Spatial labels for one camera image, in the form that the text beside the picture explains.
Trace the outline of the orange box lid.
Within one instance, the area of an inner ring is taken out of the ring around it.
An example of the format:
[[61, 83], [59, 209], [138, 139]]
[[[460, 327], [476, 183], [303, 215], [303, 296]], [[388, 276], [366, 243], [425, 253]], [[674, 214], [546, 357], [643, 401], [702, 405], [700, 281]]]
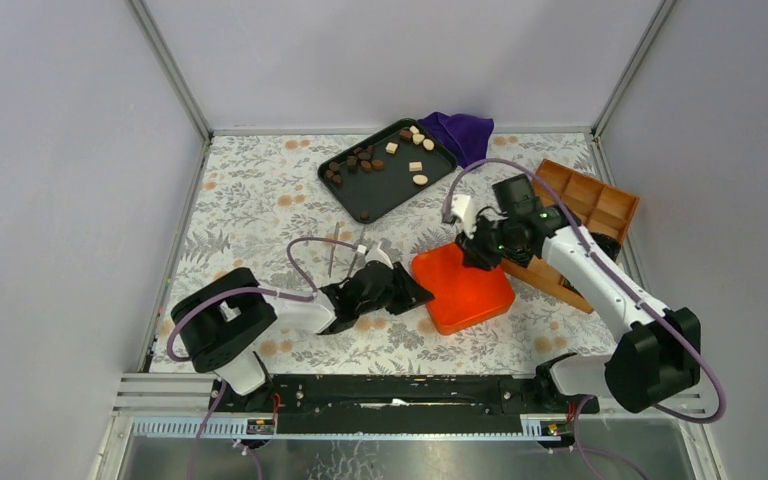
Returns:
[[454, 243], [417, 255], [411, 262], [413, 276], [435, 298], [513, 295], [502, 268], [491, 271], [463, 266], [463, 252]]

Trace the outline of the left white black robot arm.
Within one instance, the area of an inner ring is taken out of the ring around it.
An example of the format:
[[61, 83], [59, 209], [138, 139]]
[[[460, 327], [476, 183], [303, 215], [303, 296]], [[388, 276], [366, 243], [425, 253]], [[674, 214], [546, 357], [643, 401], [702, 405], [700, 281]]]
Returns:
[[198, 373], [214, 374], [242, 408], [256, 411], [269, 401], [271, 387], [253, 345], [269, 328], [334, 335], [368, 313], [400, 315], [433, 298], [399, 262], [368, 261], [352, 276], [310, 294], [261, 284], [250, 269], [238, 268], [173, 308], [167, 355]]

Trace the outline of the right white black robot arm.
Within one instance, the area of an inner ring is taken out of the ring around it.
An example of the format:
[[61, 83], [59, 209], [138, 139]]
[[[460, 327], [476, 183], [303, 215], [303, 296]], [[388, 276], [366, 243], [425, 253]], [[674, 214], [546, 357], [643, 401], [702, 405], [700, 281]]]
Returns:
[[593, 308], [616, 346], [608, 355], [565, 354], [537, 369], [535, 402], [557, 412], [574, 397], [610, 397], [639, 413], [697, 385], [700, 323], [634, 283], [562, 203], [546, 206], [521, 174], [494, 184], [500, 218], [468, 195], [451, 194], [446, 220], [468, 267], [491, 270], [503, 257], [528, 253], [561, 274]]

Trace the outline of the orange chocolate box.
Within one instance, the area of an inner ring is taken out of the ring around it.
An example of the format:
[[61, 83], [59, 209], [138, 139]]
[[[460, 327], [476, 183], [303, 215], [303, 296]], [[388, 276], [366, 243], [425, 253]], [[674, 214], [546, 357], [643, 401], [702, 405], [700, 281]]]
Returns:
[[506, 313], [513, 302], [513, 295], [435, 298], [427, 310], [435, 329], [452, 335]]

